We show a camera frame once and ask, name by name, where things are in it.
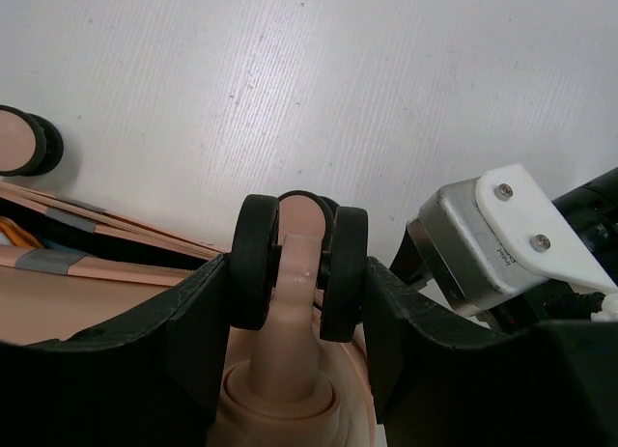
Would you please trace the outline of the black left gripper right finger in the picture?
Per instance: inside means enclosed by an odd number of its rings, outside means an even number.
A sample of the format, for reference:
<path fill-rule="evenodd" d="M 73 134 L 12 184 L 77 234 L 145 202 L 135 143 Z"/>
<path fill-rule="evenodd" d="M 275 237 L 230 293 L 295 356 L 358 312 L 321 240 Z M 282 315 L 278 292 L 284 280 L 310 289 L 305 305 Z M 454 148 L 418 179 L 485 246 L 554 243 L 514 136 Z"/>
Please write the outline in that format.
<path fill-rule="evenodd" d="M 363 325 L 375 412 L 391 446 L 613 446 L 617 326 L 479 326 L 369 258 Z"/>

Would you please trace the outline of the orange white tie-dye shorts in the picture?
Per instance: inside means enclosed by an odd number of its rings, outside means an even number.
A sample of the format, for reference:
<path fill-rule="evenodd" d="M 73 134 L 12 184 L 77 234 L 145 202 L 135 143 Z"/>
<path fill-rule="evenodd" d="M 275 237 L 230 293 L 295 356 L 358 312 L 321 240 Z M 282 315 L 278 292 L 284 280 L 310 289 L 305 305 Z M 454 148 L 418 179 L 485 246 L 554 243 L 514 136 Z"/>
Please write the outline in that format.
<path fill-rule="evenodd" d="M 23 248 L 44 249 L 41 242 L 22 229 L 19 225 L 13 222 L 10 218 L 1 217 L 0 221 L 1 243 L 3 245 L 12 245 Z"/>

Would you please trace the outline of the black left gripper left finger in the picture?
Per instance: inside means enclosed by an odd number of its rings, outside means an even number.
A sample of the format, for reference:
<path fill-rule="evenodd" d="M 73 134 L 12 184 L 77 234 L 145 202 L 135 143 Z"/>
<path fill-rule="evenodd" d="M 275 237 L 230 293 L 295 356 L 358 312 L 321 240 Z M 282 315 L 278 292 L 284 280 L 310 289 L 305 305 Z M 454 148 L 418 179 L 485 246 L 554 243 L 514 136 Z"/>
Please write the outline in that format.
<path fill-rule="evenodd" d="M 5 446 L 203 446 L 229 321 L 227 257 L 65 341 L 1 347 Z"/>

